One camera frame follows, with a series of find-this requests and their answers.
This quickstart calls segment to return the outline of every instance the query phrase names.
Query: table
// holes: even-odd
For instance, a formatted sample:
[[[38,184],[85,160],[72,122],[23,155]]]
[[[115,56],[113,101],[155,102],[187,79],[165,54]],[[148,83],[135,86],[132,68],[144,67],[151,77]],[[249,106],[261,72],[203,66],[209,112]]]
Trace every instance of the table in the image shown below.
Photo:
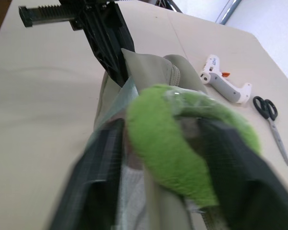
[[[47,228],[93,131],[104,72],[83,31],[69,23],[23,26],[17,7],[38,3],[58,4],[14,0],[0,30],[0,230]],[[208,55],[218,55],[233,84],[250,82],[252,96],[273,101],[288,152],[288,79],[252,34],[139,1],[119,4],[137,53],[179,54],[197,72]],[[264,159],[288,187],[288,167],[268,122],[252,103],[233,105],[207,89],[250,121]]]

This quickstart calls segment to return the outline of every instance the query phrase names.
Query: green fabric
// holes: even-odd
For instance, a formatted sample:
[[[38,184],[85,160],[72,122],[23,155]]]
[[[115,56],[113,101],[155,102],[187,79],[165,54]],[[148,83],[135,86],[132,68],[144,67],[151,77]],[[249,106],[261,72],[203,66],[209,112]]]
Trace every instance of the green fabric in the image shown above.
[[[165,94],[171,89],[177,88],[155,85],[131,103],[126,117],[130,142],[158,183],[193,199],[199,207],[217,205],[208,167],[184,140],[173,109],[179,108],[181,115],[219,119],[234,126],[255,152],[260,149],[258,139],[243,117],[206,95],[184,92],[168,101]]]

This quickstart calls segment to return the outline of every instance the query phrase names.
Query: black scissor handle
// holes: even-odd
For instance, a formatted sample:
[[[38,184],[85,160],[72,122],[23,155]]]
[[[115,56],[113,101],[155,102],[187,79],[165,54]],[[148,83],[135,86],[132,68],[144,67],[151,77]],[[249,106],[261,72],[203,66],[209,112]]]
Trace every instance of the black scissor handle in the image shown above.
[[[261,97],[259,96],[255,96],[253,98],[253,103],[254,103],[254,106],[255,108],[257,109],[257,111],[261,114],[261,116],[264,117],[264,119],[268,119],[270,117],[270,113],[269,113],[269,109],[268,109],[268,105],[267,103],[264,101],[264,99],[262,99]]]
[[[275,119],[277,118],[278,112],[277,112],[277,108],[275,107],[275,105],[273,104],[272,101],[270,101],[269,99],[265,99],[265,104],[268,108],[270,117],[273,121],[275,121]]]

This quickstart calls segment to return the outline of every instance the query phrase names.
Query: gray fabric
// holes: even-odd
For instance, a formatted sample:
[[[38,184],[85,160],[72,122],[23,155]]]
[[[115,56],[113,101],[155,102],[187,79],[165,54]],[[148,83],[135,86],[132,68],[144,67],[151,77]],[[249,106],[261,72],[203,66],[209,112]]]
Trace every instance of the gray fabric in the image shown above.
[[[142,170],[122,165],[116,230],[148,230]]]

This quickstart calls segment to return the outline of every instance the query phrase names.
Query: khaki fabric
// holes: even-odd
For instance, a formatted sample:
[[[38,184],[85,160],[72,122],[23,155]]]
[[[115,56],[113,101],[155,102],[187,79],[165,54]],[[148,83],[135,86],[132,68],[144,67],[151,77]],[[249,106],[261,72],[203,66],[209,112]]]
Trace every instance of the khaki fabric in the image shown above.
[[[168,55],[163,58],[125,49],[122,52],[129,77],[134,80],[139,93],[154,84],[175,85],[206,93],[198,74],[182,56]],[[119,91],[120,87],[105,74],[95,122],[107,112]],[[197,230],[206,229],[201,215],[192,214],[190,217],[182,197],[156,183],[145,167],[144,182],[149,230],[192,230],[191,220],[199,223]]]
[[[196,90],[207,93],[206,88],[204,87],[202,80],[198,76],[197,72],[194,70],[190,62],[180,55],[167,55],[164,57],[169,60],[173,65],[175,65],[180,71],[180,81],[179,87]]]

